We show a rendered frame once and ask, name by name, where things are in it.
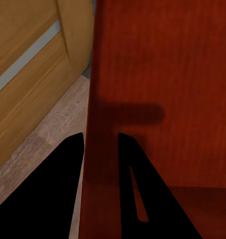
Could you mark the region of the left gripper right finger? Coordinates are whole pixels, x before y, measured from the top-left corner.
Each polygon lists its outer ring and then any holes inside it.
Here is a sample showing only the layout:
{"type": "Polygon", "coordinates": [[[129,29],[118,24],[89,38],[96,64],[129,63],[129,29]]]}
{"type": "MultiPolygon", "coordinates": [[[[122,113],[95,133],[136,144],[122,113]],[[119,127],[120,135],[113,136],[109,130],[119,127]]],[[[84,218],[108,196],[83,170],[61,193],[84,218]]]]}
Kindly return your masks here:
{"type": "Polygon", "coordinates": [[[138,142],[118,134],[122,239],[202,239],[138,142]],[[138,220],[132,168],[149,222],[138,220]]]}

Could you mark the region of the storage box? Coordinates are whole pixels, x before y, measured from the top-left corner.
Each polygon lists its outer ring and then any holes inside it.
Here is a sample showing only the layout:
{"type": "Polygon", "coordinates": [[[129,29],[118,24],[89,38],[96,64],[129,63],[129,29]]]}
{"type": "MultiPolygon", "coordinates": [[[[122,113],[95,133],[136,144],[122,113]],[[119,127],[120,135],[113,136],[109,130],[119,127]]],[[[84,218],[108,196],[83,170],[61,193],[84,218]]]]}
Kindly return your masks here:
{"type": "Polygon", "coordinates": [[[91,63],[78,239],[122,239],[120,132],[202,239],[226,239],[226,0],[96,0],[91,63]]]}

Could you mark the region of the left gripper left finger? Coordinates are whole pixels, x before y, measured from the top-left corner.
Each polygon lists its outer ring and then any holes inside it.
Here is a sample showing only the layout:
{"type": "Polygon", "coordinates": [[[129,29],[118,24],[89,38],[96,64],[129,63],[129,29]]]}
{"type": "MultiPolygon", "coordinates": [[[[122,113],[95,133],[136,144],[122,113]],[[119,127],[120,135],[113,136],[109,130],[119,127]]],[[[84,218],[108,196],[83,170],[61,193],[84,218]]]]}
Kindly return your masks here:
{"type": "Polygon", "coordinates": [[[0,239],[69,239],[83,133],[64,139],[0,205],[0,239]]]}

